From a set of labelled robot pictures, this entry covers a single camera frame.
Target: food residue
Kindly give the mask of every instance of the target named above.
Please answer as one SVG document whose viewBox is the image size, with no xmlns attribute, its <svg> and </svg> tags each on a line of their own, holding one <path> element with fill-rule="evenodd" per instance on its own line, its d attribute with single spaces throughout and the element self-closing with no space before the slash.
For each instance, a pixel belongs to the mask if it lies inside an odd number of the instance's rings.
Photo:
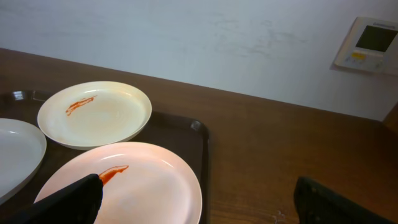
<svg viewBox="0 0 398 224">
<path fill-rule="evenodd" d="M 81 107 L 81 106 L 83 106 L 83 105 L 85 105 L 85 104 L 87 104 L 87 103 L 93 101 L 93 100 L 94 100 L 94 97 L 96 97 L 96 95 L 95 95 L 95 96 L 92 96 L 92 97 L 90 97 L 90 98 L 88 98 L 88 99 L 83 98 L 83 99 L 81 99 L 80 101 L 77 101 L 76 103 L 70 105 L 69 108 L 66 110 L 67 115 L 69 116 L 70 114 L 72 114 L 72 112 L 73 112 L 75 109 L 77 109 L 77 108 L 79 108 L 79 107 Z"/>
<path fill-rule="evenodd" d="M 102 172 L 99 175 L 99 178 L 102 180 L 102 183 L 105 185 L 118 172 L 121 173 L 121 172 L 125 171 L 127 168 L 129 168 L 129 166 L 114 166 L 114 167 L 111 167 L 111 168 L 107 169 L 106 171 Z"/>
</svg>

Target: yellow button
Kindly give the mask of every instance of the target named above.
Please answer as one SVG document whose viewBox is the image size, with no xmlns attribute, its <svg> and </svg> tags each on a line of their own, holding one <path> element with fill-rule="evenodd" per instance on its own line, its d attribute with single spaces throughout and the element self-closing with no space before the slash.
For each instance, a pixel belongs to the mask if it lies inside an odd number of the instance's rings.
<svg viewBox="0 0 398 224">
<path fill-rule="evenodd" d="M 364 60 L 366 58 L 366 55 L 361 53 L 353 53 L 351 54 L 351 57 Z"/>
</svg>

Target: digital display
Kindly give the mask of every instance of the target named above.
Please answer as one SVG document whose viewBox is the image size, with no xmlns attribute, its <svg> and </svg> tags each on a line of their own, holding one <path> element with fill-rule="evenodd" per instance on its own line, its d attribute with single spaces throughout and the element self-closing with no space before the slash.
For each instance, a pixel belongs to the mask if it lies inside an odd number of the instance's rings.
<svg viewBox="0 0 398 224">
<path fill-rule="evenodd" d="M 355 47 L 386 52 L 397 34 L 396 30 L 366 26 Z"/>
</svg>

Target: tray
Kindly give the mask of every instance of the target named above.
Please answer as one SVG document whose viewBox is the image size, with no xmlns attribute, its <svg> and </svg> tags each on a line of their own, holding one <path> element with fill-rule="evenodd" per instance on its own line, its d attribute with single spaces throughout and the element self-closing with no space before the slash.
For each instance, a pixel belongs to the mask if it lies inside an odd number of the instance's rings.
<svg viewBox="0 0 398 224">
<path fill-rule="evenodd" d="M 52 94 L 41 91 L 13 91 L 0 95 L 0 118 L 26 121 L 37 126 L 37 113 Z M 201 122 L 153 111 L 145 128 L 132 141 L 162 146 L 179 155 L 198 177 L 202 192 L 201 224 L 209 214 L 209 132 Z M 33 203 L 44 183 L 61 166 L 84 151 L 69 149 L 47 138 L 47 151 L 32 180 L 15 196 L 0 205 L 0 220 Z"/>
</svg>

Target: brown tabletop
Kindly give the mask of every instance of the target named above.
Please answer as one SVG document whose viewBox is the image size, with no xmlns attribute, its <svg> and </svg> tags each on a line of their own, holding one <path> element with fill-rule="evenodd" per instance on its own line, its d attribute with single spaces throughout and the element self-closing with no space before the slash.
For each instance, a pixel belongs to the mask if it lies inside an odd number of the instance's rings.
<svg viewBox="0 0 398 224">
<path fill-rule="evenodd" d="M 208 126 L 211 223 L 298 223 L 301 175 L 398 222 L 398 138 L 378 121 L 0 49 L 0 93 L 98 80 L 134 85 L 154 110 Z"/>
</svg>

